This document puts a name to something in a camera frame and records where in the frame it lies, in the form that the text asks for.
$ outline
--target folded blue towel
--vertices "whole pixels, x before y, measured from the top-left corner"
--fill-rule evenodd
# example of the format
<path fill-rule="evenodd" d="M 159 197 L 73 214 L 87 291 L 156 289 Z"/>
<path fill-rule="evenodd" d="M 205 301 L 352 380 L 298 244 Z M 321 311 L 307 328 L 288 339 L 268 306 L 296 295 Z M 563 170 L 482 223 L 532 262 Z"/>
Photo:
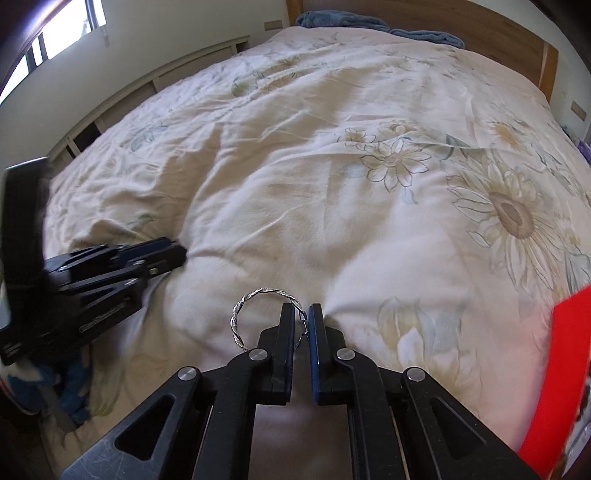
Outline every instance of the folded blue towel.
<path fill-rule="evenodd" d="M 432 43 L 451 45 L 452 47 L 464 48 L 464 42 L 461 38 L 447 32 L 434 30 L 415 30 L 407 31 L 400 28 L 390 28 L 389 25 L 376 17 L 366 17 L 351 12 L 342 12 L 339 10 L 318 10 L 315 12 L 306 12 L 301 14 L 295 21 L 295 24 L 305 28 L 316 27 L 354 27 L 370 28 L 387 32 L 399 37 L 410 38 L 412 40 L 425 40 Z"/>

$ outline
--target red object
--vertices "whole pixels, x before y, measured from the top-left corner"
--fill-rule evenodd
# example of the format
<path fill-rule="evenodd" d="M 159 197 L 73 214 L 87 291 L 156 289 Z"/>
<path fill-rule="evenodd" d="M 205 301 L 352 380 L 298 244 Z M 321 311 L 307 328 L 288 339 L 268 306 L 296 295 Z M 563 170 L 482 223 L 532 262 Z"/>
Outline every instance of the red object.
<path fill-rule="evenodd" d="M 548 366 L 519 456 L 546 479 L 579 410 L 591 346 L 591 287 L 554 308 Z"/>

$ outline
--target wall outlet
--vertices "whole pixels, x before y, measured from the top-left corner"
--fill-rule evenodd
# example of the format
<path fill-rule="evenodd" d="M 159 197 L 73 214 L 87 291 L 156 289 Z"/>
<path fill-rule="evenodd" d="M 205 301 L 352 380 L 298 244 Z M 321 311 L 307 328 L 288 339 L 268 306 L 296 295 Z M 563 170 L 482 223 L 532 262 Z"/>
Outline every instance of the wall outlet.
<path fill-rule="evenodd" d="M 273 20 L 271 22 L 265 22 L 265 31 L 268 30 L 277 30 L 279 28 L 283 28 L 283 22 L 281 20 Z"/>
<path fill-rule="evenodd" d="M 570 109 L 577 114 L 577 116 L 584 122 L 587 118 L 587 112 L 581 108 L 577 102 L 573 102 Z"/>

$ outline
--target headboard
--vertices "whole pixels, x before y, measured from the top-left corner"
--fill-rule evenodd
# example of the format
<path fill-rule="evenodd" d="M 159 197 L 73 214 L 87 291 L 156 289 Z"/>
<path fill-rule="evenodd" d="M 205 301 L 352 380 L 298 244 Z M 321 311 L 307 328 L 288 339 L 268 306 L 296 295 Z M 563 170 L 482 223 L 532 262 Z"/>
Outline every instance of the headboard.
<path fill-rule="evenodd" d="M 466 49 L 530 79 L 548 101 L 554 88 L 558 50 L 513 20 L 469 0 L 286 0 L 290 24 L 303 12 L 344 10 L 379 17 L 392 28 L 443 30 Z"/>

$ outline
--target silver bolt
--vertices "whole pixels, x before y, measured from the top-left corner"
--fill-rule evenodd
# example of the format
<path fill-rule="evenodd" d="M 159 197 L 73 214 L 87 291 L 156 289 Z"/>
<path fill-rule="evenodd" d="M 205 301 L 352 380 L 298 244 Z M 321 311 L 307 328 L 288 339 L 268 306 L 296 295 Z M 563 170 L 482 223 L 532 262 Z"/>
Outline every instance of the silver bolt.
<path fill-rule="evenodd" d="M 341 348 L 337 350 L 336 358 L 339 360 L 352 360 L 355 358 L 355 352 L 350 348 Z"/>
<path fill-rule="evenodd" d="M 267 351 L 263 350 L 262 348 L 255 348 L 254 350 L 250 351 L 248 356 L 251 360 L 254 360 L 255 362 L 260 362 L 261 360 L 267 358 Z"/>
<path fill-rule="evenodd" d="M 412 367 L 407 371 L 408 379 L 412 380 L 413 382 L 422 382 L 425 380 L 425 376 L 425 370 L 419 367 Z"/>
<path fill-rule="evenodd" d="M 177 375 L 182 381 L 188 382 L 197 376 L 197 370 L 193 367 L 182 367 Z"/>

